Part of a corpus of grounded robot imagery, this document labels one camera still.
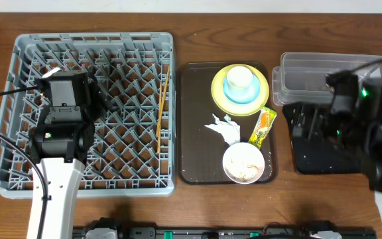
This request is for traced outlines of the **yellow green snack wrapper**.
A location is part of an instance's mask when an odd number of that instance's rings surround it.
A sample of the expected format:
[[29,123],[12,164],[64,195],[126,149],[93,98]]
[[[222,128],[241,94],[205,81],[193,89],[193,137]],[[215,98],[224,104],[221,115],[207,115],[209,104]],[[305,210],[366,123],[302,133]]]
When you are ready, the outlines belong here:
[[263,106],[248,143],[260,149],[273,126],[276,116],[277,113],[274,110]]

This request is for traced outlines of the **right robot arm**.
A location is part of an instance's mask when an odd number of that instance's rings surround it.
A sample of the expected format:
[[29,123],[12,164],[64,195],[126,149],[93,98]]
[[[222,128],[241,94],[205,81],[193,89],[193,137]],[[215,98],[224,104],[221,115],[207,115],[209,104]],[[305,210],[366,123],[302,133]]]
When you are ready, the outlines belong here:
[[362,84],[349,70],[328,75],[329,104],[283,106],[296,170],[302,174],[364,174],[382,223],[382,78]]

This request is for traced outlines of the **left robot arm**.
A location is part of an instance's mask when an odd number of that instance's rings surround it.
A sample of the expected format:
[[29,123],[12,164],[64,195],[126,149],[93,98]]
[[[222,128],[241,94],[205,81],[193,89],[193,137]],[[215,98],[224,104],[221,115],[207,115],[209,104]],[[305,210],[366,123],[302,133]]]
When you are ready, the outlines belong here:
[[28,238],[71,238],[80,181],[94,144],[95,121],[110,105],[85,70],[37,80],[50,103],[29,131],[33,192]]

